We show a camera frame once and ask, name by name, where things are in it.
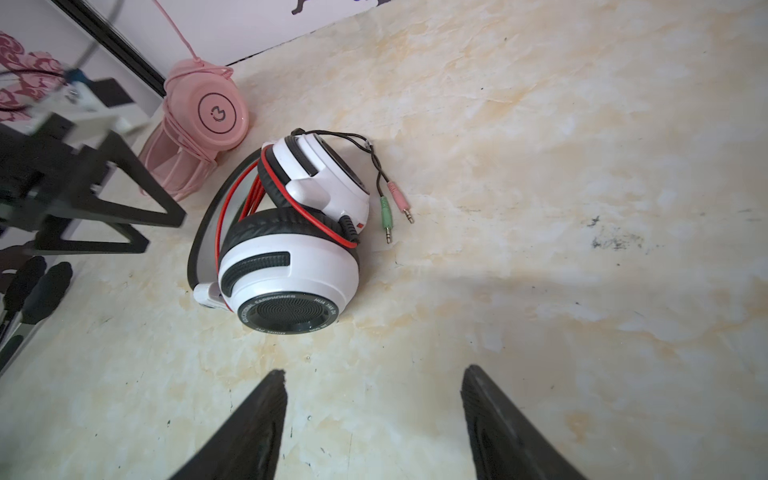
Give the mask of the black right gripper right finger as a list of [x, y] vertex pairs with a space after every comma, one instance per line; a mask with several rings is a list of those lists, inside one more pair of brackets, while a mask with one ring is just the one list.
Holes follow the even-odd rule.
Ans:
[[585, 479], [480, 366], [465, 370], [460, 394], [479, 479]]

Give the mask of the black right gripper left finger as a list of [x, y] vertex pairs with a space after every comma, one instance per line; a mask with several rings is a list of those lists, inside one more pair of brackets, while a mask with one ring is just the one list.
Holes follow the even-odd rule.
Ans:
[[288, 404], [285, 372], [273, 370], [174, 479], [273, 479]]

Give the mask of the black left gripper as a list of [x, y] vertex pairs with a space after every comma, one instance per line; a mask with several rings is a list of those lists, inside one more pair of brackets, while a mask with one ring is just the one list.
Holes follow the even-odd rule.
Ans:
[[[1, 127], [1, 229], [34, 232], [39, 255], [141, 254], [130, 224], [180, 227], [184, 209], [101, 120], [51, 114], [31, 133]], [[104, 222], [123, 241], [66, 237], [71, 224]]]

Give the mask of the white black headphones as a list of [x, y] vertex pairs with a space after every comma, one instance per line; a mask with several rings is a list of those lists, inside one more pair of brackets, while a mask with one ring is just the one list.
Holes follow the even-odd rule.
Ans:
[[323, 329], [348, 306], [360, 282], [370, 193], [329, 135], [296, 129], [224, 181], [188, 258], [198, 304], [278, 335]]

